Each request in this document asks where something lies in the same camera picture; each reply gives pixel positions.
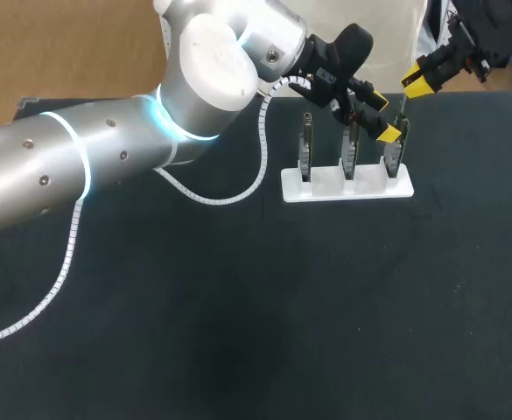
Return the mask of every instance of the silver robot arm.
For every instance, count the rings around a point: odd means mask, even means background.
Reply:
[[[302,53],[305,22],[277,0],[155,0],[172,27],[164,82],[0,128],[0,230],[139,172],[198,158]]]

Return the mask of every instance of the white holder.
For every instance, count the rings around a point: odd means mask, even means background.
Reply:
[[[324,166],[312,168],[312,182],[303,182],[298,168],[281,172],[283,199],[287,203],[343,200],[381,200],[413,197],[415,190],[407,166],[402,164],[397,178],[390,178],[384,165],[357,165],[354,181],[346,181],[343,167]]]

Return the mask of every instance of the black tablecloth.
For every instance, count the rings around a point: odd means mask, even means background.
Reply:
[[[172,173],[243,191],[257,109]],[[66,285],[0,342],[0,420],[512,418],[512,93],[413,102],[416,196],[392,201],[283,203],[305,110],[335,163],[329,113],[276,100],[243,203],[154,172],[87,200]],[[71,210],[0,234],[0,329],[53,285]]]

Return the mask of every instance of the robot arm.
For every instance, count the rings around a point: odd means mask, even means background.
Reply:
[[[322,107],[349,88],[377,109],[385,105],[372,85],[354,78],[372,48],[356,25],[327,45],[306,38],[305,21],[278,0],[154,4],[172,27],[161,86],[0,128],[0,229],[139,172],[193,161],[248,106],[260,78],[306,77],[312,90],[301,93]],[[389,128],[340,102],[347,107],[338,112],[343,123],[358,118],[378,136]]]
[[[452,0],[449,44],[417,60],[402,84],[410,98],[437,93],[465,69],[485,82],[512,55],[512,0]]]

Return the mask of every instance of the table surface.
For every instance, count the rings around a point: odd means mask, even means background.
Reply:
[[[243,191],[257,109],[172,173]],[[335,162],[332,117],[276,100],[243,203],[154,172],[86,202],[66,285],[0,342],[0,420],[512,418],[512,93],[414,101],[416,196],[392,201],[283,203],[306,110]],[[53,285],[71,210],[0,234],[0,328]]]

